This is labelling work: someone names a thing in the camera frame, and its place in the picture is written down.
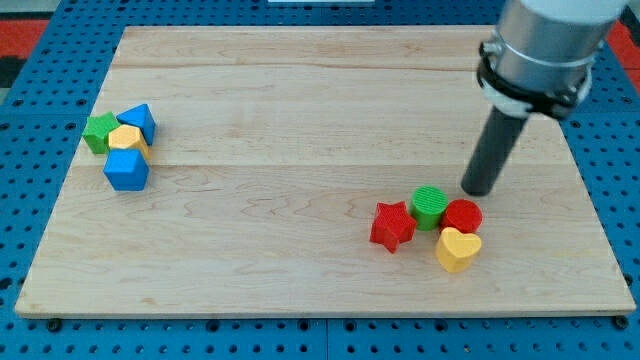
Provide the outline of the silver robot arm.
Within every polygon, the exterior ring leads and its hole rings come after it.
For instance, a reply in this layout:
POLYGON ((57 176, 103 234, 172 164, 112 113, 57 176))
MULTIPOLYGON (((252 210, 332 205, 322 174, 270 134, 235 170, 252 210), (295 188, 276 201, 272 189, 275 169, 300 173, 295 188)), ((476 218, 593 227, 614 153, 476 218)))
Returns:
POLYGON ((479 47, 477 81, 492 115, 568 117, 590 92, 592 67, 626 0, 507 0, 479 47))

